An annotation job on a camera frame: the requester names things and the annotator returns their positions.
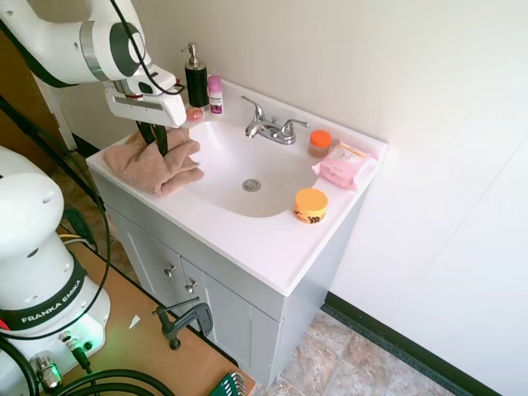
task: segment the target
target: small orange container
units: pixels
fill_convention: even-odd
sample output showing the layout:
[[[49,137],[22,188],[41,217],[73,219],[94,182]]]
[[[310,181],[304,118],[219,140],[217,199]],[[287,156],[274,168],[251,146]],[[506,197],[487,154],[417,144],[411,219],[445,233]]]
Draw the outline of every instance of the small orange container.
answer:
[[[294,215],[306,224],[316,224],[327,213],[328,197],[316,188],[304,188],[295,196]]]
[[[315,130],[310,135],[308,154],[314,158],[325,158],[332,144],[332,136],[326,130]]]

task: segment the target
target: pink bottle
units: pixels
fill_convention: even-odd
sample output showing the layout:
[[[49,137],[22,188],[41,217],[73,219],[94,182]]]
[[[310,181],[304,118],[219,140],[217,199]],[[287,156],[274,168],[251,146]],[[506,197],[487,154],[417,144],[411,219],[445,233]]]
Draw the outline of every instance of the pink bottle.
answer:
[[[209,76],[209,104],[213,114],[222,114],[224,100],[222,98],[222,79],[220,76]]]

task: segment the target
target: faucet handle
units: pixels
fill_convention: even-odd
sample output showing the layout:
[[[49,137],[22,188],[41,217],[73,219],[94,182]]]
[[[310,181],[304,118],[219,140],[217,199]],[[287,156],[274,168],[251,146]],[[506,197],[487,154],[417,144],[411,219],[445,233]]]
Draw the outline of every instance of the faucet handle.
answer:
[[[241,98],[245,101],[249,101],[255,106],[255,116],[253,117],[253,121],[264,121],[266,119],[266,116],[264,115],[264,110],[262,109],[261,105],[259,105],[255,101],[252,101],[245,95],[242,95]]]
[[[294,136],[294,124],[299,124],[303,126],[304,128],[309,128],[310,124],[308,122],[299,121],[299,120],[287,120],[284,125],[282,125],[282,128],[280,128],[280,133],[286,137],[291,138]]]

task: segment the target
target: bathroom vanity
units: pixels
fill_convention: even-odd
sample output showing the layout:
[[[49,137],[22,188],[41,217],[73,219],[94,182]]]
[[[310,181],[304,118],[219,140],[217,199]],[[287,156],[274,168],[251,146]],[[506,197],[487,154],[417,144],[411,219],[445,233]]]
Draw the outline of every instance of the bathroom vanity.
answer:
[[[230,82],[223,89],[222,115],[184,125],[201,145],[192,158],[202,180],[156,199],[113,177],[101,153],[87,162],[141,285],[165,305],[199,296],[213,314],[210,340],[268,385],[323,304],[386,144]],[[277,122],[298,119],[309,130],[295,126],[294,144],[249,139],[254,107],[242,95]],[[315,176],[318,160],[307,147],[316,129],[379,160],[358,191]],[[244,188],[249,180],[257,191]],[[328,196],[318,224],[301,223],[291,211],[296,192],[309,186]]]

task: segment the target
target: tile floor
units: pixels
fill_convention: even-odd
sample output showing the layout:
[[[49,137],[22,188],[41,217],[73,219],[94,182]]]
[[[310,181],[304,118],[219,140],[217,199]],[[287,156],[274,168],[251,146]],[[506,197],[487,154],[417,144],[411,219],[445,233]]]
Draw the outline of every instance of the tile floor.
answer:
[[[86,168],[84,159],[74,154]],[[81,210],[106,256],[106,233],[97,206],[59,169],[66,205]],[[119,240],[111,237],[111,261],[133,281],[137,276]],[[254,396],[449,396],[440,385],[320,311],[302,345],[279,379]]]

